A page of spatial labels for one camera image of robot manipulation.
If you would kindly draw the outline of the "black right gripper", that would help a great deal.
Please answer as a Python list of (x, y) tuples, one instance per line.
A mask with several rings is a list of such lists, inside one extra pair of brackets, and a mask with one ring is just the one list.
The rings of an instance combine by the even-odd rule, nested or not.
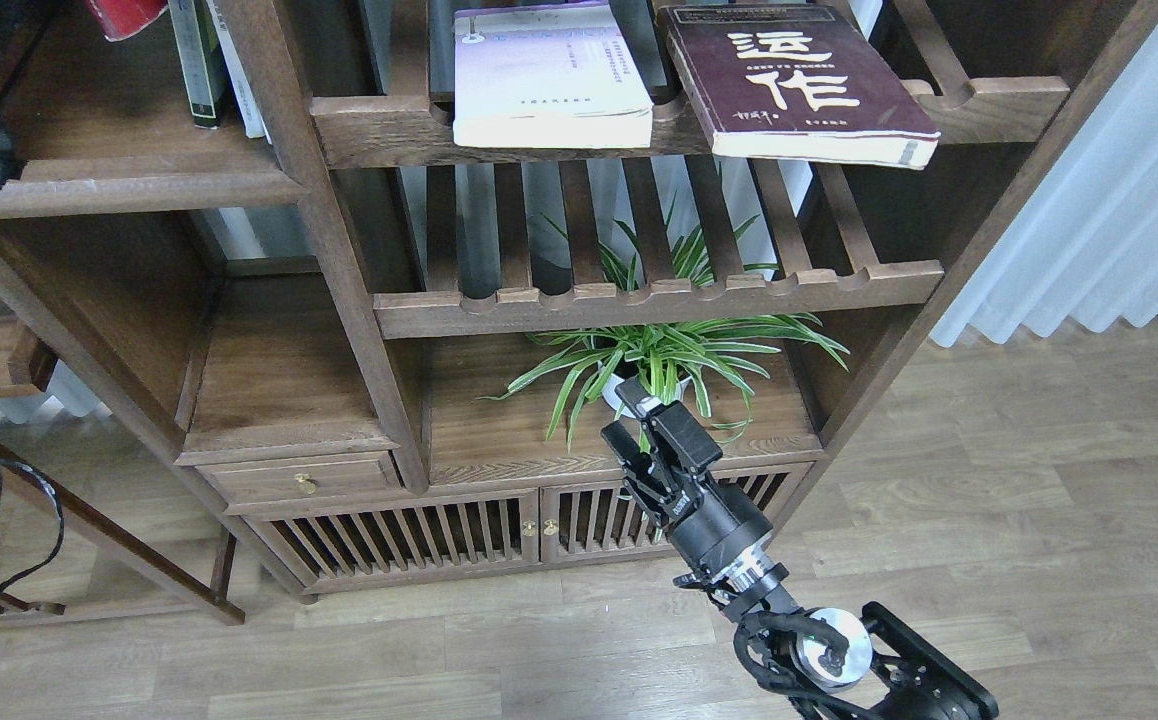
[(710, 466), (721, 448), (680, 402), (665, 405), (638, 379), (615, 385), (615, 419), (640, 423), (642, 448), (620, 421), (601, 429), (624, 471), (624, 488), (658, 532), (683, 557), (683, 588), (710, 593), (768, 592), (775, 565), (765, 544), (771, 521), (738, 486), (721, 486)]

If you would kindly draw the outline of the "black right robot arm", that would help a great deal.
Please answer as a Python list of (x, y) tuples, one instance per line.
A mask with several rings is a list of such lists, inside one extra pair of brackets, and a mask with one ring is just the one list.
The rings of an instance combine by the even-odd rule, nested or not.
[(871, 602), (862, 612), (806, 609), (765, 552), (771, 521), (710, 468), (721, 448), (680, 402), (638, 381), (617, 387), (644, 439), (620, 423), (602, 436), (624, 486), (683, 557), (680, 588), (698, 589), (735, 626), (739, 664), (804, 719), (995, 719), (998, 701), (903, 620)]

